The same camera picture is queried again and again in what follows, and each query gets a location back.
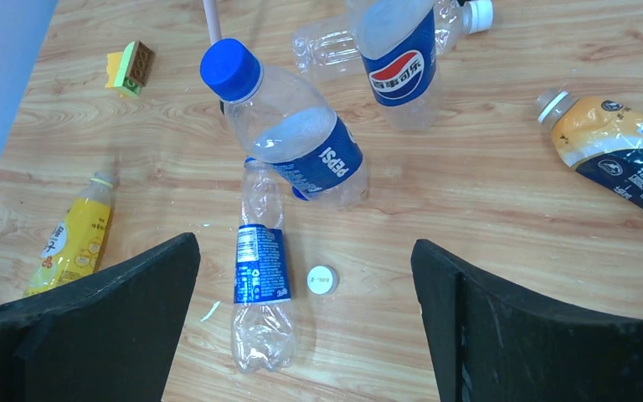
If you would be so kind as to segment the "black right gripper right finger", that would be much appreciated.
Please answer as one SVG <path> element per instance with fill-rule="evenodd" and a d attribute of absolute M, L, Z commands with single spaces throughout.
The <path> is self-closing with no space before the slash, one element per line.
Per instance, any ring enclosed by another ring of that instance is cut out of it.
<path fill-rule="evenodd" d="M 443 401 L 643 401 L 643 320 L 484 271 L 429 240 L 411 255 Z"/>

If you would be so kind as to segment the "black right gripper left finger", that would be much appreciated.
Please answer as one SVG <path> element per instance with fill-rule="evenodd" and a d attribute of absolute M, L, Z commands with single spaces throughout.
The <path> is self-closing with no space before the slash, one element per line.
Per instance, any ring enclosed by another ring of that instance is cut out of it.
<path fill-rule="evenodd" d="M 0 401 L 159 401 L 200 266 L 192 233 L 0 305 Z"/>

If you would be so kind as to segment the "pepsi bottle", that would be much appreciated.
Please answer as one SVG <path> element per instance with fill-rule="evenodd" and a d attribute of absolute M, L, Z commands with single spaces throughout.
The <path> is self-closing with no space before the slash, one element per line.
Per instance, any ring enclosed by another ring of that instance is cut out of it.
<path fill-rule="evenodd" d="M 368 196 L 368 170 L 351 131 L 308 80 L 261 62 L 237 39 L 203 55 L 199 74 L 223 103 L 245 153 L 269 165 L 303 198 L 335 210 Z"/>
<path fill-rule="evenodd" d="M 440 110 L 435 1 L 346 1 L 352 36 L 384 119 L 402 131 L 431 128 Z"/>
<path fill-rule="evenodd" d="M 231 352 L 243 374 L 289 367 L 296 350 L 283 222 L 283 199 L 273 170 L 247 157 L 231 323 Z"/>

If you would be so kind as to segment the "yellow juice bottle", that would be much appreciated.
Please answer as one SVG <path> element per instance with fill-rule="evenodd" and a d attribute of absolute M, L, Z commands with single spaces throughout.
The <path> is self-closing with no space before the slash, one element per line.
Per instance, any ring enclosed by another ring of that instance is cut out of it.
<path fill-rule="evenodd" d="M 51 232 L 40 254 L 40 265 L 23 293 L 25 297 L 95 272 L 105 247 L 117 184 L 113 173 L 97 172 L 90 178 Z"/>

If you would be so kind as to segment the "orange dark label bottle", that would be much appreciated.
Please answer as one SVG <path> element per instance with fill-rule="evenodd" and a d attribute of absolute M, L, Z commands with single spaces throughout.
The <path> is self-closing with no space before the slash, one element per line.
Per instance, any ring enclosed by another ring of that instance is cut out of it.
<path fill-rule="evenodd" d="M 537 121 L 563 162 L 643 209 L 643 114 L 600 96 L 545 90 Z"/>

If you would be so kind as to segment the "clear bottle white cap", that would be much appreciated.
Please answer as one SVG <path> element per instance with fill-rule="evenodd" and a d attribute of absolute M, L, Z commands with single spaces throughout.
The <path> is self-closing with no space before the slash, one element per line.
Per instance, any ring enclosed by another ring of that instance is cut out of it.
<path fill-rule="evenodd" d="M 491 0 L 438 1 L 434 10 L 438 56 L 455 47 L 462 37 L 490 29 L 494 20 Z M 297 29 L 292 34 L 291 48 L 297 69 L 314 83 L 365 71 L 343 15 Z"/>

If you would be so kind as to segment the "yellow green toy block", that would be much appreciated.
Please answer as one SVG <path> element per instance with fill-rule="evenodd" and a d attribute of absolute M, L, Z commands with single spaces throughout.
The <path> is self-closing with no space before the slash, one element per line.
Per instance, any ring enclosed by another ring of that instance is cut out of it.
<path fill-rule="evenodd" d="M 120 97 L 138 97 L 147 85 L 155 53 L 141 41 L 130 42 L 123 51 L 106 57 L 106 89 L 115 90 Z"/>

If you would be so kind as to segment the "pink music stand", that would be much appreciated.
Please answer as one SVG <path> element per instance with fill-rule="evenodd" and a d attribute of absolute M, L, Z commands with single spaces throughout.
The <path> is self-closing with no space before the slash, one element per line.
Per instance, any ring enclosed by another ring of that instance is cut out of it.
<path fill-rule="evenodd" d="M 217 1 L 203 0 L 203 9 L 205 12 L 210 44 L 214 45 L 222 38 Z"/>

